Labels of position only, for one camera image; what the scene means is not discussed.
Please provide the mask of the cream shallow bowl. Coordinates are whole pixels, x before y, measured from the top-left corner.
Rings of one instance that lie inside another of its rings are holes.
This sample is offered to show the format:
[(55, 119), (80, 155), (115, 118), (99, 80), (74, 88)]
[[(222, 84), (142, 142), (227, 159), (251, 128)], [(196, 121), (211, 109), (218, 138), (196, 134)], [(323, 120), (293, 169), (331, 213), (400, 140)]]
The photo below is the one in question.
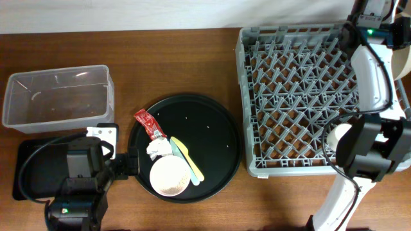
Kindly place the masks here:
[[(396, 15), (395, 19), (401, 16), (410, 17), (410, 14), (402, 12)], [(393, 50), (391, 66), (392, 77), (394, 80), (399, 80), (410, 72), (410, 46), (399, 50)]]

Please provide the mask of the pink bowl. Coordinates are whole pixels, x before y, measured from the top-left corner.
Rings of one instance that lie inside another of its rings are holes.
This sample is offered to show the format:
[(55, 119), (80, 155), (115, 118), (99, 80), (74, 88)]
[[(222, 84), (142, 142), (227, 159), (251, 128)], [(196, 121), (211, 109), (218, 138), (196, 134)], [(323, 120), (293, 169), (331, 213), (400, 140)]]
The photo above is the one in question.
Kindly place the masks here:
[(190, 179), (181, 159), (169, 155), (155, 161), (150, 170), (150, 183), (161, 196), (172, 197), (185, 191)]

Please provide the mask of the white cup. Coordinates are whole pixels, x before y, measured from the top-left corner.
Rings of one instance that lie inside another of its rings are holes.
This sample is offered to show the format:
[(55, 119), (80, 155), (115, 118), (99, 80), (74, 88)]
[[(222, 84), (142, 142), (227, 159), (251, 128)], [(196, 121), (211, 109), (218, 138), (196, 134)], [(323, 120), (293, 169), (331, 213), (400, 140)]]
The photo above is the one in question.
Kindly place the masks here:
[(326, 142), (332, 151), (337, 150), (339, 140), (345, 135), (346, 132), (349, 131), (351, 127), (351, 124), (342, 123), (330, 131), (326, 138)]

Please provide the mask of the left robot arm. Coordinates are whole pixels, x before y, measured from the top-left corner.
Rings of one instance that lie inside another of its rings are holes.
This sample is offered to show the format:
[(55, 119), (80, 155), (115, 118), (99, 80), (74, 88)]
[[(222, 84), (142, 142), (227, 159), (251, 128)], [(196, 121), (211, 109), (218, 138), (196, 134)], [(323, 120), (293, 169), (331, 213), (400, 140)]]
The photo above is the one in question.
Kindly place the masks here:
[(14, 199), (43, 204), (47, 230), (100, 230), (110, 186), (132, 174), (126, 156), (115, 157), (117, 141), (110, 129), (21, 142)]

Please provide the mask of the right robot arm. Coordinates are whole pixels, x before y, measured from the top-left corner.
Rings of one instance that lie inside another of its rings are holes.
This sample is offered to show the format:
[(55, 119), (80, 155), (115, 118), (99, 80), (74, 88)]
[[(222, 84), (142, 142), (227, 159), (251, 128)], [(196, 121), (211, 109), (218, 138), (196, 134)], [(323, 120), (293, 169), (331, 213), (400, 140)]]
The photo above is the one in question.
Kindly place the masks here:
[(355, 1), (339, 34), (358, 84), (359, 119), (330, 130), (324, 126), (322, 147), (335, 152), (337, 176), (306, 230), (346, 230), (363, 197), (410, 154), (409, 111), (403, 111), (392, 77), (395, 50), (410, 46), (410, 17), (401, 13), (407, 0)]

